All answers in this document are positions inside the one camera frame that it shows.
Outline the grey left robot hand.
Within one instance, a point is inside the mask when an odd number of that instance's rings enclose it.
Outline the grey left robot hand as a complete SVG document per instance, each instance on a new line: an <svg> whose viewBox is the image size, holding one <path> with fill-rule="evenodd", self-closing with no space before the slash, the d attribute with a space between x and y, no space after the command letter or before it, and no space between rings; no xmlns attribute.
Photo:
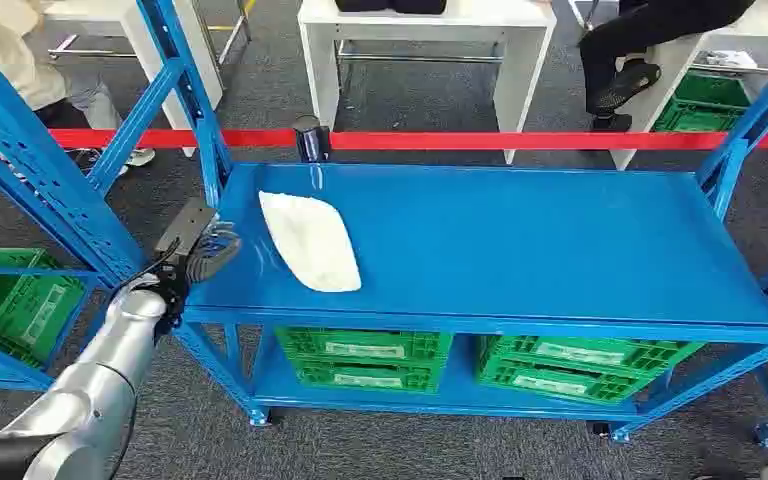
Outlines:
<svg viewBox="0 0 768 480"><path fill-rule="evenodd" d="M213 222L196 240L184 261L184 276L189 284L201 283L218 273L238 253L240 236L229 221Z"/></svg>

